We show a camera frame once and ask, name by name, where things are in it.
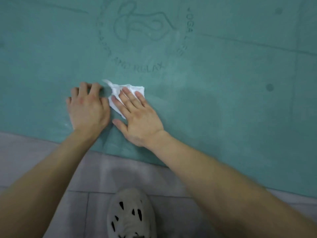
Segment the gray tile floor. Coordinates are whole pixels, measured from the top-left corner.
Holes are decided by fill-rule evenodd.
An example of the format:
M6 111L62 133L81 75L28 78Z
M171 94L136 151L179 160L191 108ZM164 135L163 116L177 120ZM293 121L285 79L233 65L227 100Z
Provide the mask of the gray tile floor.
M0 133L0 192L49 154L57 144ZM107 237L111 196L138 187L150 197L158 237L215 237L184 185L165 167L88 152L79 165L45 237ZM317 199L270 190L317 222Z

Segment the shoe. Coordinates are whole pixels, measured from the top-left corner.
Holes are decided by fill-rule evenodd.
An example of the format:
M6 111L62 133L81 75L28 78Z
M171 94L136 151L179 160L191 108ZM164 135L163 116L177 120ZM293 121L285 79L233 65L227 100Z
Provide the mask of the shoe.
M116 193L107 215L109 238L156 238L153 207L148 197L136 188Z

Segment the white wipe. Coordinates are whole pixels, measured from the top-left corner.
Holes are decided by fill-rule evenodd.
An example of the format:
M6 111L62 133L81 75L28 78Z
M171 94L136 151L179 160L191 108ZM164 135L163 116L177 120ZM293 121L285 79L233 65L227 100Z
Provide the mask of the white wipe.
M119 111L119 109L114 105L113 101L111 100L111 96L114 95L120 102L121 104L123 104L123 102L121 101L121 99L119 98L119 94L120 91L122 90L123 87L127 87L130 92L133 93L133 95L135 96L135 92L139 91L143 96L144 96L144 87L137 87L137 86L132 86L130 84L126 84L126 85L118 85L118 84L113 84L111 83L109 80L104 79L103 80L106 84L108 84L108 86L111 88L112 90L112 94L108 97L109 99L109 105L111 108L113 108L117 113L119 113L122 118L126 119L125 116Z

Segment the green yoga mat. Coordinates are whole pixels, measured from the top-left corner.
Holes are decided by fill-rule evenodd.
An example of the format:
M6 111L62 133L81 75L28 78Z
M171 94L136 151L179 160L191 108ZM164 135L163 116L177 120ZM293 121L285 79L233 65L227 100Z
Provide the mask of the green yoga mat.
M316 0L0 0L0 130L62 142L79 82L144 86L177 139L266 187L317 197L316 10ZM93 150L163 165L113 125Z

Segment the forearm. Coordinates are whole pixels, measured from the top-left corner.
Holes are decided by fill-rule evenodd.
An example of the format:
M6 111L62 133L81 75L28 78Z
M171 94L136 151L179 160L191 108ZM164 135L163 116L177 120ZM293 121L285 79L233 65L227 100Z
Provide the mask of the forearm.
M0 197L3 237L42 237L81 159L96 137L73 132Z
M312 221L266 189L167 133L160 132L147 148L176 173L213 225L225 234L245 237L316 234Z

